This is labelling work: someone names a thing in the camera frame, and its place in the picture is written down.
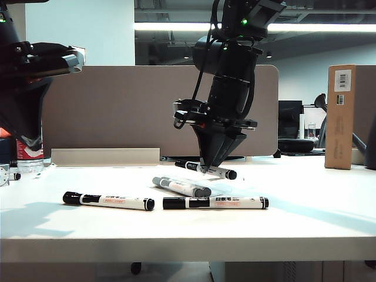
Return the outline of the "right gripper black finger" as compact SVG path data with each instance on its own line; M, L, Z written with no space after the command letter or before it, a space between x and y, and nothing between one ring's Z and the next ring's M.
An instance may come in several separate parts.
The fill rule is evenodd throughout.
M246 137L246 134L240 132L215 135L211 143L210 166L219 167Z
M200 166L203 173L212 166L218 167L226 156L226 134L216 128L194 127L200 149Z

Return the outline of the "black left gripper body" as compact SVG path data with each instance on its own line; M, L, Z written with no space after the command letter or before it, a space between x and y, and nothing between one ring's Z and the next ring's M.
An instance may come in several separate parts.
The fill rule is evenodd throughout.
M1 83L6 86L27 80L80 72L85 56L59 43L17 42L1 46Z

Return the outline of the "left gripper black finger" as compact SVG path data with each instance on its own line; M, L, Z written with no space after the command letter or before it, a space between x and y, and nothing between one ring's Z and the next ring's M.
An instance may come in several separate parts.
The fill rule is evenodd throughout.
M31 85L1 85L1 127L32 148Z
M17 98L20 125L17 129L21 141L33 151L42 148L42 106L52 78L42 78L21 88Z

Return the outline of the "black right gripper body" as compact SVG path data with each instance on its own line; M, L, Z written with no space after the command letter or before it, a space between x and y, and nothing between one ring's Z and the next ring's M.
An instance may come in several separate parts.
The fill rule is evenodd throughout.
M217 106L199 100L187 100L187 121L198 138L210 139L215 135L232 137L242 135L242 129L257 128L255 120L246 119L236 107L226 106L227 104Z

